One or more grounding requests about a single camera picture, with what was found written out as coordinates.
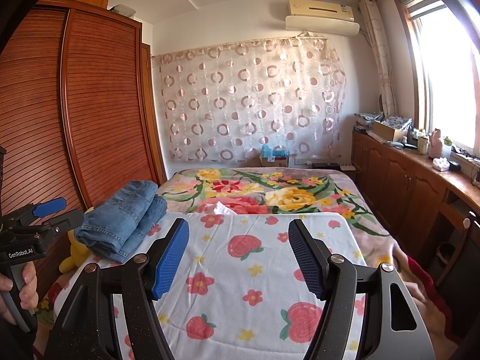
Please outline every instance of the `pink bottle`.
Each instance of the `pink bottle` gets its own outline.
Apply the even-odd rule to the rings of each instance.
[[[430,158],[440,158],[442,156],[442,132],[436,128],[431,134],[430,146],[428,148],[428,156]]]

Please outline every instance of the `metal screw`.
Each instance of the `metal screw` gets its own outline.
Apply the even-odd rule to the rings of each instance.
[[[394,266],[389,262],[383,262],[381,267],[385,272],[392,272],[394,269]]]
[[[137,264],[144,263],[147,261],[147,255],[144,253],[137,254],[134,258],[133,261],[135,261]]]
[[[342,262],[345,261],[345,257],[343,257],[341,254],[332,254],[332,257],[330,257],[333,263],[336,264],[342,264]]]
[[[91,262],[90,264],[87,264],[84,269],[85,269],[85,272],[87,272],[88,274],[92,273],[95,271],[95,269],[97,269],[97,264],[95,264],[94,262]]]

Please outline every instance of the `curtain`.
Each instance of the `curtain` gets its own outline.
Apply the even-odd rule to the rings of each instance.
[[[374,1],[360,0],[359,5],[363,20],[367,26],[368,37],[375,55],[375,62],[380,77],[383,112],[387,117],[396,115],[397,105],[395,104],[395,96],[392,89],[392,64],[382,17]]]
[[[338,159],[345,73],[325,37],[252,40],[159,55],[176,162],[238,164],[262,145]]]

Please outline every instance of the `blue denim jeans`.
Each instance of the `blue denim jeans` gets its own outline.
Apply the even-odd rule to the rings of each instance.
[[[75,238],[95,255],[126,262],[167,211],[165,199],[155,195],[157,189],[152,181],[131,181],[85,214]]]

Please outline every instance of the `blue textured pad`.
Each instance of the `blue textured pad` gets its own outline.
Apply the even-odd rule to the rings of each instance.
[[[313,292],[318,299],[322,299],[326,291],[323,287],[322,270],[293,221],[289,224],[289,241],[308,290]]]
[[[157,275],[152,289],[152,293],[157,300],[160,299],[163,294],[169,292],[173,278],[177,273],[183,253],[187,247],[189,236],[190,229],[188,222],[182,220],[157,265]]]
[[[33,210],[33,215],[37,218],[43,218],[44,216],[54,214],[58,211],[65,210],[67,202],[64,198],[56,198],[49,202],[40,203]]]

